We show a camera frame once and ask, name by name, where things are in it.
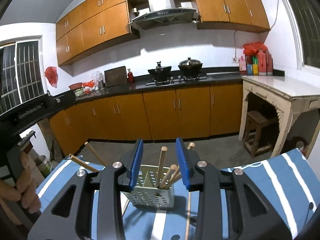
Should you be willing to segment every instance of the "wooden stool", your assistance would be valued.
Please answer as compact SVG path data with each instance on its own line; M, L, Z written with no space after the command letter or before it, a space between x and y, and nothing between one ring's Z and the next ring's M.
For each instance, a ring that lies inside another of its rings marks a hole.
M244 134L244 146L249 151L252 158L255 157L255 155L260 154L262 152L266 152L271 148L271 145L268 144L267 146L258 149L259 140L261 137L261 130L263 127L269 126L277 122L278 117L267 119L258 111L250 111L247 113L247 121ZM256 134L254 136L254 139L249 140L250 130L253 129L256 129Z

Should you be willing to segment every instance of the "window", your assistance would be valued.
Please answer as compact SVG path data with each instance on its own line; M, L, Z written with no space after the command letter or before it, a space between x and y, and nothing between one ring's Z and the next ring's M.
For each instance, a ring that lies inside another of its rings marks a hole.
M0 56L3 54L0 114L44 94L38 44L36 40L0 46Z
M300 31L305 65L320 68L320 18L309 0L289 0Z

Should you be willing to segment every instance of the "red bottle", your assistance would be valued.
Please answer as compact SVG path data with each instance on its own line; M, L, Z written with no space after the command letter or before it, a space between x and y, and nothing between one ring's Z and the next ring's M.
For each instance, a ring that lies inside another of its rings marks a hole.
M130 68L128 68L128 81L130 83L134 82L134 76L133 76L132 72L130 71Z

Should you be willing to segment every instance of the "plastic bag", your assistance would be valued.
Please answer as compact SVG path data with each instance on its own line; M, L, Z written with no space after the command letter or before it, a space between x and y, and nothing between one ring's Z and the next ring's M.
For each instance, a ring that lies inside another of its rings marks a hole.
M268 49L268 47L264 45L262 42L244 44L243 48L243 54L245 54L246 56L254 56L259 52L260 49L262 49L263 52L266 52Z
M82 83L83 87L91 87L93 88L94 87L94 81L91 80L89 82L85 82L85 83Z
M58 84L58 73L56 67L47 67L44 72L45 77L49 81L50 85L54 88L57 88Z

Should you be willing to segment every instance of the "finger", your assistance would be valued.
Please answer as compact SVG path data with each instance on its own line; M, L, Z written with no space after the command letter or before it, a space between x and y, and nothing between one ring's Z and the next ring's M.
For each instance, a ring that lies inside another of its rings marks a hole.
M28 167L29 158L25 152L21 153L20 160L21 160L22 166L26 169Z
M21 205L23 208L28 208L35 198L36 194L36 182L34 179L31 180L29 187L26 189L21 198Z
M37 194L35 194L35 198L33 199L33 201L31 202L31 205L29 207L29 213L33 214L34 212L39 211L39 209L41 208L41 202L40 199L38 197Z
M5 184L0 180L0 196L6 200L17 202L21 199L21 194L15 188Z
M17 180L17 190L20 193L23 193L31 183L31 169L27 167L24 169L20 175L20 178Z

